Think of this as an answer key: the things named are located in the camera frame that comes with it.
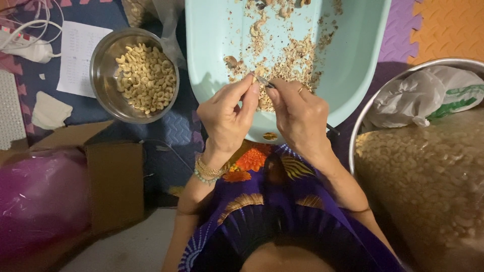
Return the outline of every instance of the cardboard box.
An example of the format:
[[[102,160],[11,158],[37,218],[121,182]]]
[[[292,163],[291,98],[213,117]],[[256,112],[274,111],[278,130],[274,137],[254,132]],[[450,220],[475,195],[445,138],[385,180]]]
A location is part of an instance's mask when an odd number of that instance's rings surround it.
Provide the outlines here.
[[[2,272],[42,272],[65,263],[73,251],[106,233],[140,222],[143,206],[143,148],[126,141],[95,142],[93,137],[112,121],[59,128],[28,150],[0,151],[0,166],[28,158],[28,151],[80,147],[87,157],[91,228],[52,244],[21,261],[0,264]]]

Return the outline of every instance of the light blue plastic tray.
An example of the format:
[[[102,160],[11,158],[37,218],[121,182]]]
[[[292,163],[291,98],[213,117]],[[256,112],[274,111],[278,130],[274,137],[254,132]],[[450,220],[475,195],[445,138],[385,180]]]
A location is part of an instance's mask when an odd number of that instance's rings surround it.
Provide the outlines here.
[[[325,51],[318,53],[316,49],[316,55],[321,59],[320,63],[315,63],[317,71],[324,72],[316,94],[330,105],[328,124],[336,127],[356,109],[370,86],[391,0],[342,0],[342,15],[334,14],[332,2],[313,0],[310,5],[295,9],[286,21],[276,19],[275,12],[266,7],[270,19],[262,29],[274,37],[274,49],[267,46],[260,57],[271,59],[273,54],[282,54],[281,48],[288,43],[290,22],[294,27],[293,38],[301,40],[312,27],[313,42],[316,42],[320,34],[318,20],[325,13],[330,14],[324,18],[328,24],[321,28],[329,29],[335,19],[338,30]],[[245,53],[251,43],[250,26],[260,16],[256,15],[255,19],[244,16],[246,3],[247,0],[237,3],[235,0],[186,0],[188,72],[199,103],[228,84],[223,57],[232,55],[238,59],[240,52]],[[253,56],[244,54],[243,60],[246,64],[253,63]],[[265,140],[262,136],[266,132],[276,133],[277,140]],[[245,138],[260,143],[285,142],[277,130],[275,114],[269,112],[256,113]]]

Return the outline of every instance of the floral dress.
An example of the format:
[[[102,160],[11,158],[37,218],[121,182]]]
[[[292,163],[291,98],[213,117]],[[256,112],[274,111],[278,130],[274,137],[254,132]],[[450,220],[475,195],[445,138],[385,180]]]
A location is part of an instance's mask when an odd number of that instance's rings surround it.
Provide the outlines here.
[[[277,156],[287,182],[266,181],[268,156]],[[260,245],[281,237],[305,241],[337,271],[403,271],[374,234],[337,206],[320,182],[324,177],[287,145],[246,141],[232,158],[179,271],[238,272]]]

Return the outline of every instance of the woman's left hand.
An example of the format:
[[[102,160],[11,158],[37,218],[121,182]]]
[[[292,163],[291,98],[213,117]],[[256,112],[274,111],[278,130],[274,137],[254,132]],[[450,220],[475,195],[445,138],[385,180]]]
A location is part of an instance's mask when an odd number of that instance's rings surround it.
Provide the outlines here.
[[[197,109],[209,135],[204,161],[209,163],[214,156],[219,161],[213,163],[212,168],[223,166],[240,148],[249,132],[259,98],[259,82],[252,84],[253,78],[250,73],[239,82],[223,86]],[[239,101],[242,101],[242,107],[239,107]]]

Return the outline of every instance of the metal bowl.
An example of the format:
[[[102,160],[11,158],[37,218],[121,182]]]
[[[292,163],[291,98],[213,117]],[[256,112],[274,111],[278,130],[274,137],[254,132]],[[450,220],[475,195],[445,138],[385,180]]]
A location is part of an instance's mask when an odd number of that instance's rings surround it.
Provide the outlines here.
[[[173,92],[173,100],[163,110],[157,110],[146,115],[144,112],[129,105],[122,93],[118,91],[116,78],[114,77],[114,72],[118,68],[118,63],[115,59],[126,53],[126,46],[137,46],[138,44],[146,44],[149,47],[156,46],[159,49],[163,49],[160,44],[160,38],[143,29],[126,28],[106,35],[92,53],[90,78],[97,101],[107,112],[124,122],[146,124],[160,119],[171,109],[178,95],[180,75],[178,67],[175,65],[177,84]]]
[[[406,70],[405,72],[402,72],[401,74],[397,75],[396,77],[392,78],[385,85],[383,85],[383,87],[381,87],[380,90],[378,90],[375,93],[375,95],[373,95],[372,98],[370,98],[370,101],[366,103],[365,107],[363,108],[363,111],[360,113],[360,115],[358,116],[358,119],[356,120],[355,127],[353,128],[353,132],[351,133],[351,140],[349,142],[349,169],[352,175],[355,174],[354,153],[355,153],[356,138],[358,137],[358,134],[360,134],[360,127],[361,127],[362,121],[366,116],[366,113],[370,109],[371,105],[373,104],[373,100],[378,95],[378,93],[383,88],[385,88],[388,84],[392,83],[395,80],[405,79],[409,75],[413,74],[418,70],[431,67],[431,66],[437,66],[437,65],[450,66],[454,68],[472,71],[478,77],[484,79],[484,62],[471,60],[471,59],[463,59],[463,58],[445,58],[445,59],[439,59],[439,60],[431,60],[431,61],[422,63],[420,65],[417,65],[415,67],[412,67]]]

